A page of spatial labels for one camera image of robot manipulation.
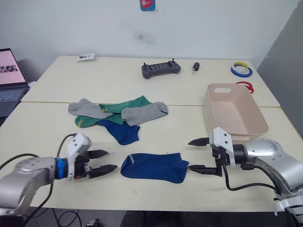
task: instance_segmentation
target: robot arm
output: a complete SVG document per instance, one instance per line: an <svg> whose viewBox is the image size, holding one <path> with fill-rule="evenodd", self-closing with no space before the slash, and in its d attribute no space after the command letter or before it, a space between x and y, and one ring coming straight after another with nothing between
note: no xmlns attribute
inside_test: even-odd
<svg viewBox="0 0 303 227"><path fill-rule="evenodd" d="M287 209L295 214L299 223L303 224L303 164L286 154L279 143L271 139L260 139L244 145L229 146L232 144L231 136L219 127L213 130L209 138L189 142L189 145L194 146L207 144L212 147L216 167L193 165L188 166L188 169L200 174L222 176L222 166L227 171L226 165L233 167L234 164L240 164L243 170L260 168L276 186L278 200L274 203L275 213Z"/></svg>
<svg viewBox="0 0 303 227"><path fill-rule="evenodd" d="M0 180L0 216L26 214L36 191L55 179L79 179L87 175L94 178L117 168L116 165L87 167L90 159L108 154L104 150L87 151L90 146L89 138L78 133L67 147L67 158L34 157L17 163L13 172Z"/></svg>

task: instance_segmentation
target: blue sock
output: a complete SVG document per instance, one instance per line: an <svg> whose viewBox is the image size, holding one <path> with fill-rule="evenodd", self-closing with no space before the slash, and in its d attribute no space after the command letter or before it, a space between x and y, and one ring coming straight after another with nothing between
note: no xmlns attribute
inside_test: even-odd
<svg viewBox="0 0 303 227"><path fill-rule="evenodd" d="M108 121L102 120L96 124L106 127L107 131L118 141L121 145L127 145L138 141L138 130L140 126L129 126L126 122L122 125Z"/></svg>
<svg viewBox="0 0 303 227"><path fill-rule="evenodd" d="M188 162L180 153L169 155L132 154L121 166L121 174L128 178L158 179L172 183L182 183Z"/></svg>

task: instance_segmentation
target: gray remote controller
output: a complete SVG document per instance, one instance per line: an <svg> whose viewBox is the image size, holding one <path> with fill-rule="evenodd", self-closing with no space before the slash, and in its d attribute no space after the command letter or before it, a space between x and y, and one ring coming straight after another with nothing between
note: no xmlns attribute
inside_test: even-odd
<svg viewBox="0 0 303 227"><path fill-rule="evenodd" d="M148 65L145 64L141 66L142 75L145 79L149 79L151 77L169 74L169 73L179 73L181 67L172 59L172 61L168 61L165 63Z"/></svg>

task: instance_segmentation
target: sock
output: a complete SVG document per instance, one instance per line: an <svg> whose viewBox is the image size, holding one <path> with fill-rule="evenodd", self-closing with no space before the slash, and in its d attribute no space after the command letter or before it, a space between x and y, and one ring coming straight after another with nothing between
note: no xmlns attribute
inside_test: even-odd
<svg viewBox="0 0 303 227"><path fill-rule="evenodd" d="M112 113L103 112L100 107L93 104L89 100L83 98L78 103L71 103L68 106L68 112L72 115L86 116L92 118L107 118L112 116Z"/></svg>
<svg viewBox="0 0 303 227"><path fill-rule="evenodd" d="M168 114L167 106L157 102L142 107L124 108L122 119L130 126L142 124Z"/></svg>
<svg viewBox="0 0 303 227"><path fill-rule="evenodd" d="M131 144L138 141L138 130L140 126L129 126L126 122L122 125L103 120L96 124L106 127L107 131L118 141L120 145Z"/></svg>
<svg viewBox="0 0 303 227"><path fill-rule="evenodd" d="M90 126L95 125L97 122L99 121L111 121L117 124L123 124L124 121L122 120L121 114L114 114L108 118L104 118L104 119L98 119L98 118L91 118L91 117L85 117L85 116L77 116L75 119L75 124L79 127L79 128L87 128Z"/></svg>
<svg viewBox="0 0 303 227"><path fill-rule="evenodd" d="M124 108L127 107L141 107L151 104L144 96L141 96L139 98L136 98L131 101L127 101L124 103L119 103L119 104L99 104L101 109L105 112L110 112L110 113L118 113L120 114Z"/></svg>
<svg viewBox="0 0 303 227"><path fill-rule="evenodd" d="M180 153L169 155L132 154L121 166L121 174L128 178L158 179L172 183L182 183L188 162Z"/></svg>

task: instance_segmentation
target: white table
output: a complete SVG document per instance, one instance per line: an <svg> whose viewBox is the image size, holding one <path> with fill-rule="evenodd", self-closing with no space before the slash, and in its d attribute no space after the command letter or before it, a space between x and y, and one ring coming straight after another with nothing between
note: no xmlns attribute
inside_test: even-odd
<svg viewBox="0 0 303 227"><path fill-rule="evenodd" d="M172 211L272 211L273 191L252 187L237 192L226 189L223 177L200 175L187 171L181 184L160 180L129 179L120 167L132 153L170 154L180 152L192 164L215 166L210 147L194 147L192 139L207 137L200 106L169 106L169 114L141 125L140 140L121 146L102 126L78 128L67 111L68 104L21 103L0 128L1 162L20 153L55 156L63 137L83 132L93 142L92 149L107 150L109 155L91 161L92 167L116 164L118 169L99 178L54 183L54 191L46 207L98 210L172 210ZM269 131L264 137L278 141L285 152L303 161L303 142L280 108L260 108ZM15 163L0 172L8 174ZM230 183L270 180L259 170L242 171L229 168ZM49 187L38 190L33 206L38 206Z"/></svg>
<svg viewBox="0 0 303 227"><path fill-rule="evenodd" d="M77 62L76 56L60 56L23 97L23 102L78 102L87 98L94 103L120 103L142 95L151 102L166 105L202 105L206 88L212 83L253 84L253 98L258 106L280 106L256 69L249 78L231 73L236 60L185 60L175 59L181 66L179 74L169 74L144 79L141 66L144 62L155 64L169 59L109 58ZM192 74L194 63L200 69Z"/></svg>

